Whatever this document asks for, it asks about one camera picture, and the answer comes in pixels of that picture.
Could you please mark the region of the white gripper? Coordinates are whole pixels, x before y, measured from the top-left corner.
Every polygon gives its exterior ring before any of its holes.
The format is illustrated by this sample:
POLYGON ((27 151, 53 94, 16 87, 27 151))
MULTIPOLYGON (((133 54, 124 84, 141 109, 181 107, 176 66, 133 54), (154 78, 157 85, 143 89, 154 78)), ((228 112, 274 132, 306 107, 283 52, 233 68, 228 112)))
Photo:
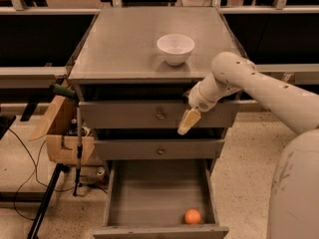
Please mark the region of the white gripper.
POLYGON ((185 135, 201 119, 201 113, 207 113, 216 106, 216 102, 207 99, 200 90, 201 82, 198 82, 188 94, 188 104, 191 109, 186 110, 178 126, 177 133, 185 135))

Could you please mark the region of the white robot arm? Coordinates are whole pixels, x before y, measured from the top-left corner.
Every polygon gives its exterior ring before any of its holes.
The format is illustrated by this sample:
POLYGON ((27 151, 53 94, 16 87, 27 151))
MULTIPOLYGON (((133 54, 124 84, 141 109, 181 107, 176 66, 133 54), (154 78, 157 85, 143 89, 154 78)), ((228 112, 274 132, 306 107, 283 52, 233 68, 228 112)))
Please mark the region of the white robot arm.
POLYGON ((319 95, 259 73, 249 60, 218 54, 188 95, 177 132, 186 134, 217 102, 245 91, 297 136, 283 149, 272 179, 267 239, 319 239, 319 95))

